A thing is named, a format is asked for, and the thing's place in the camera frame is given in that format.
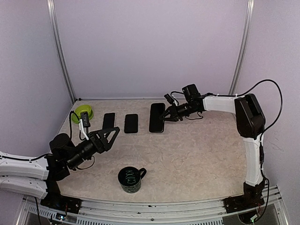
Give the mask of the black phone case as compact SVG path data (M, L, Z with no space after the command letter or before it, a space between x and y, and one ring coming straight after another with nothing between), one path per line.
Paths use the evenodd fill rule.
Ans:
M164 111L164 103L153 103L150 106L149 132L162 133L164 131L164 121L159 118L164 113Z
M124 132L125 134L138 133L138 114L127 114L125 116Z

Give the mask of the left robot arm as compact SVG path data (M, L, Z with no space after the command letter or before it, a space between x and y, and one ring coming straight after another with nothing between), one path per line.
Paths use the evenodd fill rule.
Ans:
M119 132L119 127L92 131L78 145L73 144L68 134L61 133L49 143L51 153L34 158L1 153L0 186L39 199L46 197L53 207L62 208L66 199L57 182L94 154L109 151Z

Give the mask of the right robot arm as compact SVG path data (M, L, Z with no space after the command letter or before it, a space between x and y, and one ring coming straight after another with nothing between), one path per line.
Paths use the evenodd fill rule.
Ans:
M244 194L240 197L240 204L244 208L250 208L262 196L266 181L262 175L265 116L256 96L222 96L212 93L201 95L195 84L183 87L182 93L186 102L181 105L171 95L165 95L170 106L159 116L160 120L177 122L193 113L210 111L235 115L237 130L246 148L247 160Z

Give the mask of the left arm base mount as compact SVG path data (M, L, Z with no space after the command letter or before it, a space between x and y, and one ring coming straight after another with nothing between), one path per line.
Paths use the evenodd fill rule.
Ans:
M40 204L51 209L64 211L66 213L78 214L82 200L79 198L64 196L60 193L57 182L46 180L46 196L41 199Z

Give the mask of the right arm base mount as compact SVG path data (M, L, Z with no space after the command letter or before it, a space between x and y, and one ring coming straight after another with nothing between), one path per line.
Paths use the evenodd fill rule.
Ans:
M258 185L251 186L247 183L243 183L242 195L230 196L223 200L226 213L233 213L237 211L247 210L264 205L262 191L265 184L261 182Z

